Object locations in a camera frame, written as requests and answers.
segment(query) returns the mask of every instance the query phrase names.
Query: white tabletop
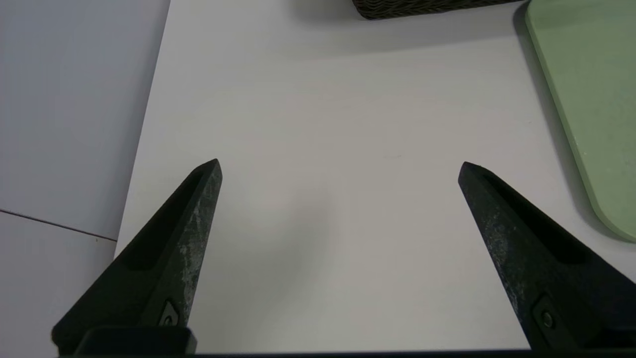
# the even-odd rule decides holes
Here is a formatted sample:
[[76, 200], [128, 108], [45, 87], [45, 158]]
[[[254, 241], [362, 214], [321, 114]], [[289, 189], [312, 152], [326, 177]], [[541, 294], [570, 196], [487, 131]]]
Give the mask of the white tabletop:
[[172, 2], [117, 250], [220, 160], [198, 352], [527, 347], [464, 161], [636, 278], [636, 248], [584, 196], [519, 7], [369, 22], [348, 0]]

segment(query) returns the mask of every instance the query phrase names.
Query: green board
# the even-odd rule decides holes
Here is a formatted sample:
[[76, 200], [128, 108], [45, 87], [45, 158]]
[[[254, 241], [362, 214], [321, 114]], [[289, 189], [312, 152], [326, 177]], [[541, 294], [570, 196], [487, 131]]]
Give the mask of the green board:
[[636, 241], [636, 0], [533, 0], [526, 23], [594, 211]]

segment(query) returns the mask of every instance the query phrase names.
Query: gray floor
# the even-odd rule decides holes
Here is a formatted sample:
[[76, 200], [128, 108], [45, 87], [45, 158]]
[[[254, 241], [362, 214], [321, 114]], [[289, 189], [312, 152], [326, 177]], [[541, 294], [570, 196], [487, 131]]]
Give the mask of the gray floor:
[[113, 258], [169, 0], [0, 0], [1, 357]]

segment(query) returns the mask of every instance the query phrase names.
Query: dark wicker basket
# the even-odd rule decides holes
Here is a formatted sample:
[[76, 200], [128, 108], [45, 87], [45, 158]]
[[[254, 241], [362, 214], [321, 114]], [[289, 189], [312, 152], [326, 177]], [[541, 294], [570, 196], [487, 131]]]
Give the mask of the dark wicker basket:
[[353, 0], [360, 15], [369, 20], [440, 13], [513, 1], [519, 0]]

